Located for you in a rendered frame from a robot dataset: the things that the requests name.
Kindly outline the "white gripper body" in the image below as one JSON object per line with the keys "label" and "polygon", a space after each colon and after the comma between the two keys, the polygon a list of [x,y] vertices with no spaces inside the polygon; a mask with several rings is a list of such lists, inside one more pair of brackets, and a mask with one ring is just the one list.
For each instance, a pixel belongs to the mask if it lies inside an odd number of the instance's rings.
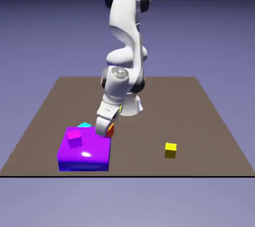
{"label": "white gripper body", "polygon": [[98,116],[96,119],[95,132],[99,136],[106,136],[106,133],[113,123],[112,120],[105,119],[103,117]]}

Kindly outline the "small orange cube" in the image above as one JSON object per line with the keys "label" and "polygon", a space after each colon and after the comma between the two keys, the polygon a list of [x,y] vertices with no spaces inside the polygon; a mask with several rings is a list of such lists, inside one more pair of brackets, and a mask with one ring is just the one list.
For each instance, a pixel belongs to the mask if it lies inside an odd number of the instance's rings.
{"label": "small orange cube", "polygon": [[107,130],[107,132],[106,132],[106,137],[107,137],[107,138],[111,138],[111,137],[113,136],[113,134],[114,134],[114,123],[112,123],[112,124],[109,126],[109,128],[108,128],[108,130]]}

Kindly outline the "small magenta cube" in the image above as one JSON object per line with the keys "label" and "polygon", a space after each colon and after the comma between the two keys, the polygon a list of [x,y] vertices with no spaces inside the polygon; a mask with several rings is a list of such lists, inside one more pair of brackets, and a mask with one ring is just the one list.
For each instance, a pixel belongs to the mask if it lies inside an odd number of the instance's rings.
{"label": "small magenta cube", "polygon": [[82,147],[82,134],[79,130],[67,132],[67,140],[71,149]]}

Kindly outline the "small yellow cube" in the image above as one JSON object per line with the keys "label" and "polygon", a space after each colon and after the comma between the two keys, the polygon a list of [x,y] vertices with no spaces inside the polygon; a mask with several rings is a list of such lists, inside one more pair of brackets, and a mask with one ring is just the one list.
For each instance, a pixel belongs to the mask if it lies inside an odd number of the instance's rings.
{"label": "small yellow cube", "polygon": [[175,143],[165,143],[165,158],[176,158],[177,144]]}

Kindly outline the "large purple box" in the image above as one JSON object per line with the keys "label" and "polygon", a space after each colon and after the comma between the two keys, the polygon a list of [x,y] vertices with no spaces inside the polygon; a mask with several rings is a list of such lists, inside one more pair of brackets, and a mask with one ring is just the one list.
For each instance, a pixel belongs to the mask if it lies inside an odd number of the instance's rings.
{"label": "large purple box", "polygon": [[[71,149],[67,132],[79,130],[82,134],[82,147]],[[95,127],[67,127],[60,144],[57,161],[60,171],[108,171],[110,162],[111,138],[95,133]]]}

